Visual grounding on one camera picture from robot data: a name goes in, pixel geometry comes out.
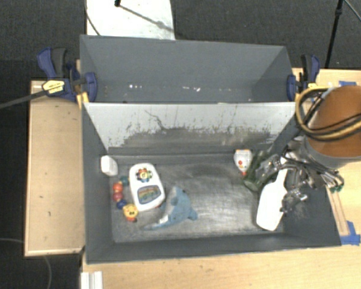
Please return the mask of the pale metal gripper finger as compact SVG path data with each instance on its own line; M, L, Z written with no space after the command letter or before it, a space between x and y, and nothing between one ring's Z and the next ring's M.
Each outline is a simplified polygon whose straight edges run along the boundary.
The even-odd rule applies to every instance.
M282 214L290 213L300 202L304 202L307 198L308 195L302 193L299 189L290 190L284 195L279 211Z
M269 180L282 168L281 157L269 157L256 169L257 180Z

